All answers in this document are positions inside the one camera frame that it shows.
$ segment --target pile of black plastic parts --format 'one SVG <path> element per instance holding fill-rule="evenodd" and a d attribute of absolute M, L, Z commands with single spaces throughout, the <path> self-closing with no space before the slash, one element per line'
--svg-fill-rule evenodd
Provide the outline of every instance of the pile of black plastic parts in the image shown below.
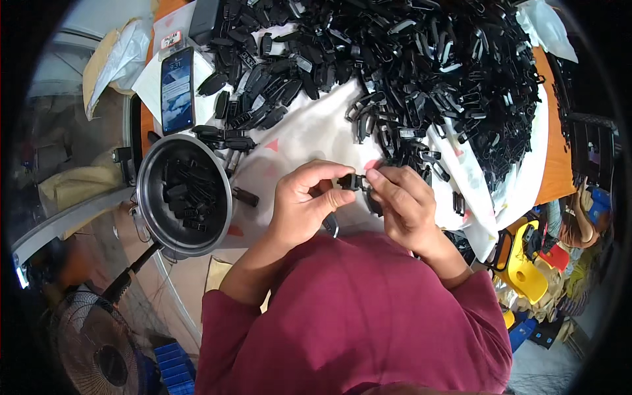
<path fill-rule="evenodd" d="M 162 170 L 165 184 L 162 199 L 169 205 L 182 226 L 200 232 L 207 231 L 209 214 L 215 211 L 217 188 L 212 172 L 194 159 L 172 158 Z"/>
<path fill-rule="evenodd" d="M 432 169 L 449 180 L 440 153 L 421 143 L 451 118 L 469 141 L 490 191 L 530 150 L 538 99 L 528 36 L 505 0 L 227 0 L 207 45 L 216 72 L 201 94 L 230 83 L 216 117 L 227 128 L 270 128 L 302 89 L 316 100 L 357 77 L 364 95 L 349 109 L 358 143 L 376 134 L 386 162 Z M 296 23 L 259 44 L 251 33 Z M 285 51 L 271 55 L 273 42 Z M 435 127 L 440 137 L 446 133 Z"/>

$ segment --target yellow chair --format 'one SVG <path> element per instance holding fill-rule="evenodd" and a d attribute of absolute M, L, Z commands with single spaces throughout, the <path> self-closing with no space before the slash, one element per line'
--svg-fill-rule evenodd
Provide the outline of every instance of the yellow chair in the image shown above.
<path fill-rule="evenodd" d="M 511 310 L 507 310 L 506 312 L 502 313 L 502 318 L 505 320 L 505 326 L 507 327 L 507 329 L 511 328 L 514 322 L 516 322 L 516 316 L 513 315 L 513 312 Z"/>
<path fill-rule="evenodd" d="M 523 235 L 529 225 L 538 229 L 538 221 L 522 217 L 501 233 L 492 269 L 518 296 L 534 305 L 544 296 L 549 283 L 525 255 Z"/>

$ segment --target finger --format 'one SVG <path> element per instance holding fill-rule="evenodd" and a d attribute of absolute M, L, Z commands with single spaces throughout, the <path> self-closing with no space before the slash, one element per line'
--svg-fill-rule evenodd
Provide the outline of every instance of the finger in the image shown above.
<path fill-rule="evenodd" d="M 391 183 L 382 173 L 374 169 L 367 170 L 367 180 L 373 189 L 388 202 L 395 212 L 414 223 L 420 216 L 419 203 L 404 188 Z"/>
<path fill-rule="evenodd" d="M 325 193 L 333 187 L 334 183 L 332 183 L 330 179 L 322 179 L 318 182 L 318 185 L 316 186 L 320 193 Z"/>
<path fill-rule="evenodd" d="M 340 178 L 350 173 L 355 173 L 351 166 L 315 159 L 290 173 L 287 182 L 296 191 L 307 193 L 322 179 Z"/>
<path fill-rule="evenodd" d="M 408 166 L 382 167 L 379 172 L 390 182 L 404 188 L 419 204 L 425 204 L 429 199 L 434 198 L 432 188 Z"/>
<path fill-rule="evenodd" d="M 384 232 L 391 239 L 397 240 L 398 236 L 404 233 L 401 217 L 390 205 L 382 206 L 382 214 L 384 215 Z"/>
<path fill-rule="evenodd" d="M 373 200 L 375 200 L 376 202 L 380 204 L 384 203 L 384 199 L 382 199 L 380 194 L 377 193 L 376 191 L 371 191 L 371 197 L 373 198 Z"/>
<path fill-rule="evenodd" d="M 332 188 L 309 201 L 310 208 L 319 218 L 325 218 L 338 207 L 355 201 L 355 192 Z"/>

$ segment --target maroon shirt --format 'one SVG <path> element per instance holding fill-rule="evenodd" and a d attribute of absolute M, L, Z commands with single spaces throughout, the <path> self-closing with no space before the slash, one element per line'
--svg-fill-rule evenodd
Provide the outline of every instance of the maroon shirt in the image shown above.
<path fill-rule="evenodd" d="M 202 300 L 195 394 L 359 394 L 390 382 L 505 389 L 511 347 L 492 282 L 446 290 L 387 236 L 316 236 L 285 258 L 268 311 Z"/>

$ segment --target paper label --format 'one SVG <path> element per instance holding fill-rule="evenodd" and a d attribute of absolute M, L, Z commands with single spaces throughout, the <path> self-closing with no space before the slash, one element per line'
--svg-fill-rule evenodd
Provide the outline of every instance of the paper label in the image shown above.
<path fill-rule="evenodd" d="M 163 38 L 160 41 L 160 49 L 171 47 L 173 44 L 179 42 L 180 40 L 182 40 L 182 32 L 178 30 L 177 32 L 169 34 L 167 37 Z"/>

